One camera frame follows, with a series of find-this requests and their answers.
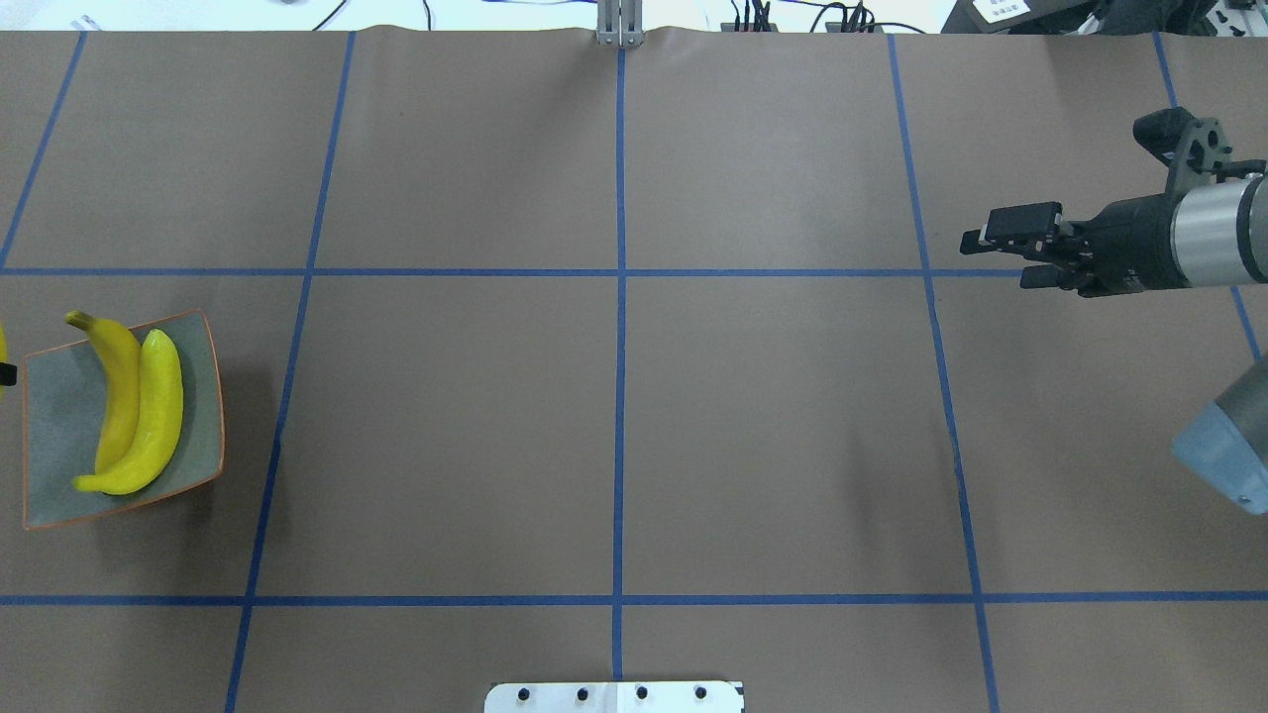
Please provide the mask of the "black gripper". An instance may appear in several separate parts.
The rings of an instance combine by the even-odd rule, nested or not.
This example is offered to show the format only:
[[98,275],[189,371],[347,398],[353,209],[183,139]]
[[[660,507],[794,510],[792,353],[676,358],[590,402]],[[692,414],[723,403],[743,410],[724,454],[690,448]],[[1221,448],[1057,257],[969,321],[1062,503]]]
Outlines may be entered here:
[[[1163,194],[1110,203],[1090,219],[1070,222],[1056,255],[1019,273],[1019,289],[1074,291],[1084,298],[1186,289],[1172,247],[1174,202]],[[1041,202],[992,209],[980,230],[962,235],[959,252],[1037,255],[1059,239],[1063,204]]]

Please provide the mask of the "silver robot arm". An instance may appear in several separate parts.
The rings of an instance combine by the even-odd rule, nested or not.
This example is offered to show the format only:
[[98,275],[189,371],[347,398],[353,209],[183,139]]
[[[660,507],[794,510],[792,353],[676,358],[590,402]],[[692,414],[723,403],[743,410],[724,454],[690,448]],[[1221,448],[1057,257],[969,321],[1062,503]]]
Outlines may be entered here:
[[[1069,221],[1061,204],[993,209],[962,235],[962,255],[1025,258],[1025,289],[1083,298],[1148,291],[1265,284],[1265,178],[1110,203]],[[1267,510],[1265,360],[1208,402],[1172,444],[1173,455],[1241,510]]]

